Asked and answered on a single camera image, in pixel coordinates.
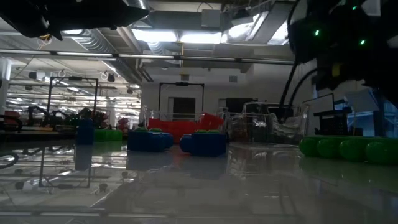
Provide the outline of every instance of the white wall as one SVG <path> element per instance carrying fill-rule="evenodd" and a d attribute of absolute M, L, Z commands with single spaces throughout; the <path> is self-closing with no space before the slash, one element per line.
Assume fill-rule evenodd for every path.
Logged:
<path fill-rule="evenodd" d="M 314 68 L 315 62 L 301 65 L 298 67 L 294 79 L 292 80 L 290 91 L 288 92 L 285 103 L 288 103 L 290 94 L 300 78 L 310 69 Z M 246 74 L 244 84 L 226 83 L 205 85 L 205 104 L 204 111 L 215 113 L 218 108 L 220 98 L 258 98 L 259 101 L 278 103 L 282 95 L 287 77 L 292 66 L 288 65 L 253 65 Z M 302 85 L 297 93 L 295 104 L 299 105 L 302 101 L 311 99 L 313 90 L 310 78 Z M 167 112 L 169 97 L 189 97 L 196 99 L 195 112 L 201 113 L 201 86 L 175 86 L 163 85 L 160 112 Z M 159 84 L 145 83 L 142 85 L 142 105 L 149 109 L 158 110 Z"/>

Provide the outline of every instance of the black machine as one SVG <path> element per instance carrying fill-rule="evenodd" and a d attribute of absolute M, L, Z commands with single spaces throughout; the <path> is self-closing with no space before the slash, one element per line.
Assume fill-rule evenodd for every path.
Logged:
<path fill-rule="evenodd" d="M 128 6 L 123 0 L 2 0 L 0 16 L 26 37 L 61 31 L 128 26 L 149 11 Z"/>
<path fill-rule="evenodd" d="M 78 114 L 71 114 L 65 118 L 64 124 L 70 126 L 78 126 L 79 120 L 82 118 L 92 118 L 93 124 L 96 129 L 104 129 L 106 125 L 104 125 L 104 121 L 108 118 L 108 115 L 102 112 L 96 111 L 95 114 L 89 108 L 83 108 Z"/>
<path fill-rule="evenodd" d="M 29 119 L 27 120 L 27 125 L 26 126 L 33 126 L 35 121 L 33 118 L 33 111 L 38 110 L 41 113 L 44 114 L 44 120 L 40 123 L 40 127 L 46 127 L 46 125 L 50 124 L 50 114 L 47 113 L 47 111 L 43 108 L 40 108 L 39 106 L 30 106 L 27 108 L 29 112 Z"/>
<path fill-rule="evenodd" d="M 290 106 L 303 81 L 315 72 L 318 74 L 312 80 L 318 89 L 334 90 L 347 80 L 364 80 L 366 86 L 377 89 L 398 106 L 396 83 L 391 78 L 396 72 L 398 49 L 388 44 L 398 34 L 398 1 L 381 1 L 381 16 L 369 16 L 361 7 L 365 0 L 346 0 L 344 4 L 340 0 L 307 0 L 306 16 L 292 22 L 299 2 L 295 2 L 287 19 L 295 62 L 280 108 L 297 65 L 313 59 L 317 59 L 318 68 L 299 81 Z"/>

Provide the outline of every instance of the cable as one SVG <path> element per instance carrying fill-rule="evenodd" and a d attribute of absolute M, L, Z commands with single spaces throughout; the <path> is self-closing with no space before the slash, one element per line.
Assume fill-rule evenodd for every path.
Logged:
<path fill-rule="evenodd" d="M 50 35 L 47 34 L 47 35 L 45 35 L 44 37 L 45 37 L 45 40 L 43 41 L 44 44 L 39 44 L 39 47 L 37 48 L 37 50 L 41 50 L 42 47 L 44 47 L 44 46 L 46 46 L 46 45 L 48 45 L 48 44 L 51 44 L 51 42 L 47 42 L 47 44 L 45 44 L 46 41 L 49 39 Z M 14 77 L 10 78 L 10 81 L 13 80 L 13 79 L 15 79 L 16 77 L 18 77 L 18 76 L 25 70 L 25 68 L 29 66 L 29 64 L 33 61 L 33 59 L 35 59 L 35 57 L 36 57 L 36 55 L 33 55 L 33 57 L 26 63 L 25 67 L 24 67 L 23 69 L 21 69 L 21 70 L 17 73 L 17 75 L 15 75 Z"/>
<path fill-rule="evenodd" d="M 18 160 L 19 160 L 19 156 L 15 152 L 0 153 L 0 157 L 4 157 L 4 156 L 12 156 L 14 158 L 14 160 L 11 161 L 10 163 L 6 164 L 6 165 L 0 165 L 0 169 L 5 169 L 5 168 L 8 168 L 8 167 L 11 167 L 14 164 L 16 164 L 18 162 Z"/>
<path fill-rule="evenodd" d="M 296 10 L 296 7 L 299 4 L 299 2 L 300 0 L 296 0 L 294 5 L 292 6 L 292 9 L 289 12 L 289 15 L 287 16 L 287 31 L 290 31 L 290 23 L 292 22 L 293 13 Z"/>
<path fill-rule="evenodd" d="M 284 103 L 285 103 L 287 91 L 289 90 L 289 86 L 290 86 L 290 83 L 292 82 L 293 75 L 294 75 L 294 72 L 296 71 L 296 68 L 297 68 L 297 61 L 294 60 L 293 67 L 292 67 L 292 69 L 291 69 L 291 71 L 290 71 L 290 75 L 289 75 L 289 77 L 288 77 L 288 79 L 287 79 L 287 82 L 286 82 L 284 91 L 283 91 L 283 93 L 282 93 L 282 97 L 280 98 L 280 101 L 279 101 L 278 111 L 279 111 L 281 114 L 282 114 L 282 107 L 283 107 L 283 105 L 284 105 Z M 279 122 L 279 123 L 282 122 L 281 117 L 278 118 L 278 122 Z"/>
<path fill-rule="evenodd" d="M 289 12 L 289 16 L 287 17 L 287 31 L 288 32 L 290 32 L 290 23 L 292 22 L 293 13 L 294 13 L 297 5 L 299 4 L 299 2 L 300 2 L 300 0 L 296 0 L 296 2 L 294 3 L 292 9 Z M 296 71 L 297 65 L 298 65 L 297 58 L 295 58 L 292 70 L 290 71 L 290 75 L 289 75 L 289 77 L 287 79 L 284 91 L 282 93 L 282 97 L 280 98 L 278 110 L 279 110 L 279 112 L 281 114 L 282 114 L 282 107 L 283 107 L 283 105 L 285 103 L 286 95 L 287 95 L 287 92 L 289 90 L 290 83 L 292 82 L 292 79 L 293 79 L 293 76 L 294 76 L 294 72 Z M 278 118 L 278 122 L 281 123 L 282 122 L 282 118 Z"/>
<path fill-rule="evenodd" d="M 293 105 L 293 101 L 294 98 L 297 94 L 297 92 L 299 91 L 301 85 L 303 84 L 303 82 L 310 76 L 312 75 L 314 72 L 318 72 L 320 70 L 326 70 L 326 68 L 314 68 L 313 70 L 307 72 L 301 79 L 300 81 L 298 81 L 296 87 L 293 90 L 292 96 L 290 96 L 290 100 L 289 100 L 289 104 L 288 104 L 288 109 L 291 109 L 292 105 Z"/>
<path fill-rule="evenodd" d="M 197 8 L 197 12 L 199 12 L 199 8 L 200 8 L 200 6 L 201 6 L 201 5 L 203 5 L 203 4 L 206 4 L 206 5 L 208 5 L 209 7 L 211 7 L 211 9 L 213 9 L 213 10 L 214 10 L 213 6 L 211 6 L 211 5 L 210 5 L 210 4 L 208 4 L 207 2 L 201 2 L 201 3 L 199 4 L 198 8 Z"/>

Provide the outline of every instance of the metal frame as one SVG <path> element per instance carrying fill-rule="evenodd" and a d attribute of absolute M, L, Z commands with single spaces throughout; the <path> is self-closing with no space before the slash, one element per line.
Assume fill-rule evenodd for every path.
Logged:
<path fill-rule="evenodd" d="M 40 174 L 39 174 L 39 187 L 46 187 L 46 188 L 47 187 L 53 187 L 53 188 L 60 188 L 60 189 L 64 189 L 64 188 L 73 188 L 73 189 L 83 188 L 83 189 L 87 189 L 87 188 L 90 188 L 90 186 L 91 186 L 91 163 L 90 163 L 90 165 L 89 165 L 89 167 L 87 169 L 88 175 L 87 175 L 87 177 L 85 177 L 87 179 L 87 185 L 86 186 L 68 185 L 68 187 L 65 187 L 65 184 L 53 185 L 51 183 L 51 181 L 49 180 L 48 176 L 43 174 L 44 167 L 45 167 L 45 165 L 44 165 L 44 155 L 45 155 L 45 149 L 42 149 L 42 159 L 41 159 L 41 162 L 40 162 Z M 62 177 L 65 177 L 65 178 L 68 178 L 68 177 L 76 178 L 75 176 L 72 176 L 72 175 L 71 176 L 63 175 Z M 47 182 L 47 185 L 43 184 L 42 179 L 45 179 L 45 181 Z"/>
<path fill-rule="evenodd" d="M 95 58 L 97 60 L 116 60 L 118 58 L 154 59 L 154 60 L 194 60 L 205 62 L 232 62 L 232 63 L 257 63 L 268 65 L 293 65 L 293 60 L 278 60 L 266 58 L 231 58 L 231 57 L 207 57 L 191 55 L 146 55 L 146 54 L 116 54 L 116 53 L 93 53 L 93 52 L 61 52 L 53 50 L 16 50 L 0 49 L 3 56 L 15 57 L 35 56 L 36 58 Z"/>
<path fill-rule="evenodd" d="M 160 112 L 160 99 L 161 99 L 161 96 L 162 96 L 162 85 L 163 84 L 178 86 L 178 83 L 164 83 L 164 82 L 159 83 L 159 101 L 158 101 L 158 107 L 157 107 L 157 110 L 159 112 Z M 201 86 L 201 110 L 203 111 L 203 107 L 205 105 L 205 84 L 204 83 L 184 83 L 184 84 L 186 84 L 187 86 L 190 86 L 190 85 L 199 85 L 199 86 Z"/>
<path fill-rule="evenodd" d="M 50 77 L 50 88 L 49 88 L 49 98 L 47 101 L 47 113 L 50 114 L 50 103 L 51 103 L 51 94 L 52 94 L 52 81 L 54 79 L 58 78 L 59 81 L 62 81 L 65 79 L 65 77 Z M 94 80 L 95 81 L 95 95 L 94 95 L 94 106 L 93 106 L 93 114 L 95 114 L 95 109 L 96 109 L 96 105 L 97 105 L 97 94 L 98 94 L 98 79 L 97 78 L 83 78 L 83 77 L 79 77 L 79 79 L 85 79 L 87 81 L 89 80 Z M 62 88 L 68 88 L 69 86 L 57 86 L 57 87 L 62 87 Z"/>

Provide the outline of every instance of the ceiling light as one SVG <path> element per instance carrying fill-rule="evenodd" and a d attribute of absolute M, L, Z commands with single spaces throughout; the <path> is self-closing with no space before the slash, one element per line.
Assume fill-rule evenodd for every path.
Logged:
<path fill-rule="evenodd" d="M 176 42 L 177 36 L 171 30 L 139 30 L 132 29 L 132 33 L 137 40 L 148 43 L 154 42 Z"/>
<path fill-rule="evenodd" d="M 50 78 L 49 78 L 49 77 L 44 77 L 44 81 L 45 81 L 46 83 L 50 83 Z"/>
<path fill-rule="evenodd" d="M 104 60 L 104 61 L 109 61 L 109 62 L 115 62 L 116 58 L 96 58 L 96 57 L 90 57 L 87 58 L 87 60 Z"/>
<path fill-rule="evenodd" d="M 174 59 L 172 55 L 134 55 L 134 54 L 119 54 L 121 58 L 142 58 L 142 59 Z"/>
<path fill-rule="evenodd" d="M 251 26 L 252 26 L 252 22 L 234 26 L 229 29 L 228 34 L 233 38 L 237 38 L 240 35 L 243 35 L 243 34 L 247 33 L 248 31 L 250 31 Z"/>
<path fill-rule="evenodd" d="M 9 102 L 12 104 L 19 104 L 18 102 L 14 101 L 14 100 L 9 100 Z"/>
<path fill-rule="evenodd" d="M 282 45 L 287 38 L 287 23 L 284 22 L 268 41 L 269 45 Z"/>
<path fill-rule="evenodd" d="M 0 49 L 0 53 L 4 54 L 28 54 L 28 55 L 50 55 L 51 52 L 44 50 L 15 50 L 15 49 Z"/>
<path fill-rule="evenodd" d="M 228 41 L 228 35 L 223 34 L 223 36 L 221 37 L 221 43 L 227 43 Z"/>
<path fill-rule="evenodd" d="M 187 32 L 182 35 L 181 42 L 192 44 L 219 44 L 221 33 Z"/>
<path fill-rule="evenodd" d="M 62 32 L 66 33 L 66 34 L 70 34 L 70 35 L 78 35 L 78 34 L 81 34 L 81 33 L 83 32 L 83 30 L 82 30 L 82 29 L 78 29 L 78 30 L 65 30 L 65 31 L 62 31 Z"/>
<path fill-rule="evenodd" d="M 75 87 L 68 87 L 68 90 L 79 92 L 79 89 Z"/>
<path fill-rule="evenodd" d="M 112 57 L 112 54 L 104 53 L 85 53 L 85 52 L 57 52 L 59 55 L 64 56 L 87 56 L 87 57 Z"/>

